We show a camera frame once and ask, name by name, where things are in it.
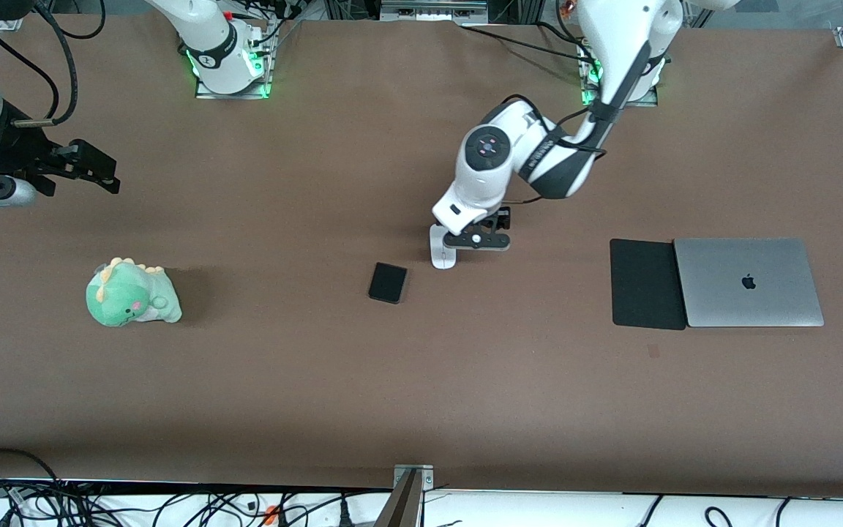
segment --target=brown surface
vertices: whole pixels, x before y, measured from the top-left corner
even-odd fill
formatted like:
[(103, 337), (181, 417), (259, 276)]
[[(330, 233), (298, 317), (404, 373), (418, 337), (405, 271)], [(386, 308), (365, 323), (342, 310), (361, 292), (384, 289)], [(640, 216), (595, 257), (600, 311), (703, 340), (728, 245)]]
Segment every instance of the brown surface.
[[(506, 94), (572, 111), (573, 64), (450, 23), (296, 32), (261, 102), (192, 99), (155, 14), (73, 41), (80, 107), (49, 134), (112, 154), (123, 187), (61, 180), (0, 210), (0, 446), (67, 477), (384, 485), (434, 463), (455, 487), (843, 494), (829, 33), (683, 31), (659, 109), (623, 116), (578, 194), (438, 272), (429, 207), (458, 141)], [(66, 86), (38, 20), (10, 40)], [(1, 51), (0, 76), (46, 109)], [(613, 326), (608, 241), (677, 236), (802, 236), (826, 326)], [(91, 320), (84, 285), (113, 256), (175, 268), (184, 323)], [(376, 261), (411, 268), (400, 306), (366, 297)]]

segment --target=brown table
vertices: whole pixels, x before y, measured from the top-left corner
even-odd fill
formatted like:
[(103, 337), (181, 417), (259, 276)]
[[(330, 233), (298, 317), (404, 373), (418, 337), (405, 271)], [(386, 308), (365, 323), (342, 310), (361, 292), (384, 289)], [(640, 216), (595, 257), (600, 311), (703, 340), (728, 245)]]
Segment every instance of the brown table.
[[(9, 40), (67, 85), (40, 20)], [(307, 21), (272, 99), (227, 102), (193, 99), (158, 14), (71, 45), (80, 106), (48, 133), (112, 154), (123, 184), (0, 210), (0, 446), (65, 477), (385, 485), (432, 463), (455, 487), (843, 494), (828, 32), (681, 32), (658, 109), (626, 112), (583, 189), (517, 207), (508, 253), (447, 272), (426, 236), (459, 140), (507, 94), (573, 111), (568, 59), (451, 23)], [(2, 51), (0, 76), (47, 108)], [(677, 236), (805, 238), (825, 326), (613, 326), (609, 240)], [(170, 268), (183, 323), (91, 320), (113, 256)], [(376, 261), (411, 270), (399, 306), (366, 297)]]

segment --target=plush toy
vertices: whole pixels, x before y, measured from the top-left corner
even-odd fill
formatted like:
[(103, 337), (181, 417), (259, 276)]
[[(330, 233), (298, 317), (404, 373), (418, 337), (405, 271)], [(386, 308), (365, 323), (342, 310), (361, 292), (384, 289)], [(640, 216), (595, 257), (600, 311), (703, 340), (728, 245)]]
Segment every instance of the plush toy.
[(113, 258), (97, 269), (86, 286), (86, 307), (103, 326), (130, 321), (178, 321), (181, 305), (171, 279), (161, 267), (146, 267), (131, 258)]

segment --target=laptop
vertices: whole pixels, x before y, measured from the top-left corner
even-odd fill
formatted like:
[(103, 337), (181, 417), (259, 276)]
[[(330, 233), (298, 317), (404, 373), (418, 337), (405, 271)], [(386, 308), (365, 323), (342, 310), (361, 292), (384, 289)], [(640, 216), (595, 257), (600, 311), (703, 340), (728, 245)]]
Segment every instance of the laptop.
[(677, 238), (691, 327), (824, 326), (798, 238)]

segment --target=plush toy's head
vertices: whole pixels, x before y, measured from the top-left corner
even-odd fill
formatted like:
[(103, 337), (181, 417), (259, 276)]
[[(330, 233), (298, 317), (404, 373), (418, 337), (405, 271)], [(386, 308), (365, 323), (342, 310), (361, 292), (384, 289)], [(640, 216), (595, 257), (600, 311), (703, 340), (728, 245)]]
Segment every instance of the plush toy's head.
[(86, 288), (86, 306), (103, 326), (124, 326), (148, 310), (145, 271), (133, 263), (111, 263)]

